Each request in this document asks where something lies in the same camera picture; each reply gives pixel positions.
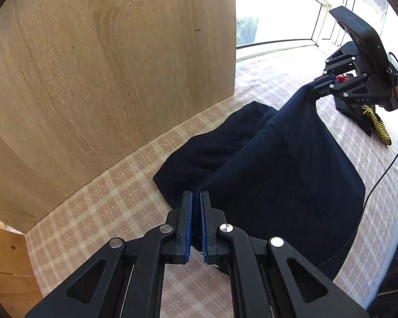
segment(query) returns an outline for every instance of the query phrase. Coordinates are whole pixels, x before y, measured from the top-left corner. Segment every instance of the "dark blue towel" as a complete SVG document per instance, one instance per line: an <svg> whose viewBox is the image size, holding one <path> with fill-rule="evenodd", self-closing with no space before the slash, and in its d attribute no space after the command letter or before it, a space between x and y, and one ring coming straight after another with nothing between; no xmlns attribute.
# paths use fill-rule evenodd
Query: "dark blue towel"
<svg viewBox="0 0 398 318"><path fill-rule="evenodd" d="M336 254L359 221L365 187L309 88L279 111L254 101L174 152L154 176L170 206L180 207L184 190L209 191L212 207L253 237L283 237L315 265ZM197 247L199 214L195 200ZM347 251L320 269L334 278Z"/></svg>

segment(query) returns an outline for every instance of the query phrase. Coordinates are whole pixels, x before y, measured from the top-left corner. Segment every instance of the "black cable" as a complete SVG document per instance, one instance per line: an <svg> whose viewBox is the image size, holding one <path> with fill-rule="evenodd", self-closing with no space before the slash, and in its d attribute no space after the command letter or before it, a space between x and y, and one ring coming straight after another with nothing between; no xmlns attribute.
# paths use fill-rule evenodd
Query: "black cable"
<svg viewBox="0 0 398 318"><path fill-rule="evenodd" d="M393 55L393 57L395 57L396 61L398 62L398 59L396 58L396 56L395 56L393 53L390 52L389 54ZM364 216L365 208L366 208L366 206L367 206L368 199L370 198L370 195L371 195L371 194L373 193L373 191L376 189L377 185L380 183L380 181L383 179L383 177L385 177L385 175L387 174L387 172L391 169L392 165L395 163L395 161L397 160L397 158L398 158L398 153L396 154L395 158L393 158L391 164L387 167L387 169L385 170L385 172L383 172L383 174L380 176L380 178L378 179L378 181L376 182L376 184L373 185L372 189L370 190L369 194L367 195L367 198L365 199L364 205L362 206L362 211L361 211L360 219L358 220L358 223L357 223L357 225L355 226L354 231L352 232L352 234L350 235L350 237L348 238L348 240L346 241L346 243L345 243L345 244L341 247L341 249L340 249L338 252L336 252L332 257L330 257L329 259L327 259L327 260L321 262L320 264L317 265L317 267L319 267L319 266L321 266L321 265L323 265L323 264L325 264L325 263L331 261L331 260L334 259L336 256L338 256L338 255L349 245L349 243L351 242L351 240L353 240L353 239L355 238L355 235L357 234L358 228L359 228L359 226L360 226L360 224L361 224L361 220L362 220L362 218L363 218L363 216Z"/></svg>

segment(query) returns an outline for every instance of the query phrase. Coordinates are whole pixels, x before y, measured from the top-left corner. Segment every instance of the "silver rivet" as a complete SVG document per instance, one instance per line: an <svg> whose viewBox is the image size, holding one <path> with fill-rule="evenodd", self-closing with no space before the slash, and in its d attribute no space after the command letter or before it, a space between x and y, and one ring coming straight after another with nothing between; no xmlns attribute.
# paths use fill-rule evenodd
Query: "silver rivet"
<svg viewBox="0 0 398 318"><path fill-rule="evenodd" d="M229 223L223 223L220 226L220 230L224 233L229 233L233 230L233 226L231 226Z"/></svg>
<svg viewBox="0 0 398 318"><path fill-rule="evenodd" d="M113 238L109 241L109 246L112 248L119 248L122 246L122 240L120 238Z"/></svg>
<svg viewBox="0 0 398 318"><path fill-rule="evenodd" d="M271 245L273 245L275 248L281 248L284 244L284 240L281 239L280 237L272 237L270 239Z"/></svg>
<svg viewBox="0 0 398 318"><path fill-rule="evenodd" d="M169 233L172 231L172 226L166 223L166 224L162 225L161 227L159 227L159 230L162 233Z"/></svg>

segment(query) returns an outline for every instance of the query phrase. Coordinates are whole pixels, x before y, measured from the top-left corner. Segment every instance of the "pink plaid tablecloth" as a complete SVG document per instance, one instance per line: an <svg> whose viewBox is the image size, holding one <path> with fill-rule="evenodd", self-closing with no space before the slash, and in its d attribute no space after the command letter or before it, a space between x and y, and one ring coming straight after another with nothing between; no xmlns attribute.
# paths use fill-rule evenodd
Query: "pink plaid tablecloth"
<svg viewBox="0 0 398 318"><path fill-rule="evenodd" d="M141 237L165 221L169 206L152 181L166 158L194 135L219 126L230 113L256 100L279 109L303 84L321 75L327 56L310 46L244 60L236 66L235 94L116 163L50 212L27 234L28 251L43 295L48 294L112 237ZM394 158L398 146L368 137L336 111L333 97L317 102L330 132L352 161L368 190ZM389 125L392 140L396 135ZM353 247L335 279L363 304L388 257L398 220L398 164L373 193ZM228 276L203 263L192 249L191 262L167 266L161 316L231 317Z"/></svg>

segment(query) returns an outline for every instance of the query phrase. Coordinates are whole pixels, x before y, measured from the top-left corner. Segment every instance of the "plywood panel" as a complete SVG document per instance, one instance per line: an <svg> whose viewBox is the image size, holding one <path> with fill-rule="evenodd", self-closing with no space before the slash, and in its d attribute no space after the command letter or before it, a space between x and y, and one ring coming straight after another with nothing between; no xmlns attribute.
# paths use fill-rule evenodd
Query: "plywood panel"
<svg viewBox="0 0 398 318"><path fill-rule="evenodd" d="M234 0L7 0L0 9L0 220L66 197L234 92Z"/></svg>
<svg viewBox="0 0 398 318"><path fill-rule="evenodd" d="M0 273L34 275L24 235L0 229Z"/></svg>
<svg viewBox="0 0 398 318"><path fill-rule="evenodd" d="M41 299L34 277L0 274L0 304L12 318L23 318Z"/></svg>

